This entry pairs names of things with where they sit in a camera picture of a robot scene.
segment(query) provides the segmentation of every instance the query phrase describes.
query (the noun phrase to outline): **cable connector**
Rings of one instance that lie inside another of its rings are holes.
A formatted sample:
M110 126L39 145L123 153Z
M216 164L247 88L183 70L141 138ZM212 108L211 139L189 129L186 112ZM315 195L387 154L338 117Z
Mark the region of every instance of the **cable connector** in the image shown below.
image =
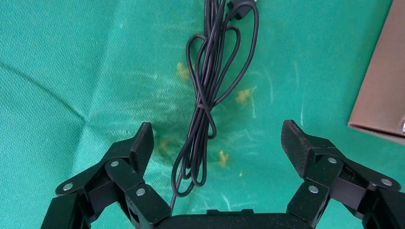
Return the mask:
M229 8L229 11L231 11L232 9L236 10L236 15L234 16L234 18L241 20L244 16L247 15L247 13L249 13L249 11L252 9L249 6L240 6L242 5L244 2L251 2L253 4L256 5L256 1L257 0L231 0L227 6Z

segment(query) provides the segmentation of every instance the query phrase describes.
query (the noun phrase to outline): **cardboard box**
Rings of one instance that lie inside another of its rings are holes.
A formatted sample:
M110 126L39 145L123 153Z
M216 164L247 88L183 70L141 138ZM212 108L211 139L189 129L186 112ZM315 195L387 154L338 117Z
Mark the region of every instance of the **cardboard box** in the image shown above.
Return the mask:
M405 145L405 0L394 0L348 126Z

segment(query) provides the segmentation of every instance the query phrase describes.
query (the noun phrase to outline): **green cloth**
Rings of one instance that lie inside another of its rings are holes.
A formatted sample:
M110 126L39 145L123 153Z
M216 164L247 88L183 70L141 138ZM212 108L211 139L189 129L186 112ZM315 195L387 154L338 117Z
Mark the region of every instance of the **green cloth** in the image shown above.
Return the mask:
M174 214L285 212L302 182L280 145L285 119L405 184L403 146L346 125L390 4L259 0L252 64L213 109L207 183L178 199ZM203 31L202 16L203 0L2 1L0 228L39 228L55 188L144 121L156 142L144 178L169 202L194 107L185 44ZM245 62L252 19L234 22L241 51L222 91ZM93 227L131 224L114 204ZM362 227L332 200L319 228Z

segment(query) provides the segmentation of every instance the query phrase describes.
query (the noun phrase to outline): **yellow stain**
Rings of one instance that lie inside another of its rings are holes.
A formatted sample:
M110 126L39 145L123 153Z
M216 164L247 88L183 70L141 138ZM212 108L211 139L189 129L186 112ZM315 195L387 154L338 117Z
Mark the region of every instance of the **yellow stain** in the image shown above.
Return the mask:
M246 100L252 95L252 91L248 88L245 90L241 90L238 92L238 96L236 97L236 101L239 104L245 105Z
M228 154L225 154L222 150L219 151L219 164L222 166L222 168L226 167L228 158L229 158Z
M162 153L167 154L167 146L169 145L170 142L173 141L173 138L161 138L159 141L159 146L158 146L158 150Z
M189 69L183 62L179 62L176 66L177 76L180 77L182 80L189 79Z

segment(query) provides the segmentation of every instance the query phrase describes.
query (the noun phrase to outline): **white scratch mark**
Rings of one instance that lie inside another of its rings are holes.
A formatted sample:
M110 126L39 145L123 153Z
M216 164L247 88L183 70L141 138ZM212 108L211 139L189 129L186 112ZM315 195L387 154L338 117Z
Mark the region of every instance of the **white scratch mark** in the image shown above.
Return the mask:
M253 94L253 92L256 90L256 88L257 88L257 86L255 86L255 87L252 89L252 94Z
M228 211L232 211L231 210L231 204L229 203L229 200L221 193L222 199L224 199L226 205L228 206Z
M301 123L301 126L303 126L304 125L304 103L301 104L301 116L300 116L299 121Z
M128 71L128 72L123 72L122 73L125 76L144 76L144 77L149 77L154 80L158 78L158 75L156 73L147 73L147 72L140 72L140 71Z
M297 67L296 61L294 61L294 69L295 69L295 84L298 87L299 86L299 74L298 74L298 67Z
M207 203L207 201L205 200L206 199L206 197L203 197L201 194L199 194L199 193L195 193L200 199L202 199L202 201L204 202L204 205L205 205L205 209L212 209L212 207L210 207L209 205L208 205L208 203Z
M253 108L253 112L252 112L252 118L257 118L256 116L256 107L255 107L255 101L253 100L253 96L250 97L250 101L252 101L252 108Z
M268 73L268 70L266 69L266 76L268 81L270 82L270 104L273 104L274 97L273 97L273 82L271 81L270 74Z
M226 109L226 107L224 105L222 105L222 104L218 104L218 106L220 106L223 109Z
M246 136L249 140L256 142L256 140L255 140L254 138L252 138L252 135L249 133L249 131L248 131L247 129L244 129L242 132L245 134L245 136Z
M242 206L254 206L257 204L257 201L250 201L245 203L233 204L232 207L242 207Z
M259 154L257 152L252 151L252 152L248 152L247 155L248 156L257 156Z
M243 144L243 147L244 148L253 148L253 149L256 149L257 148L257 144Z

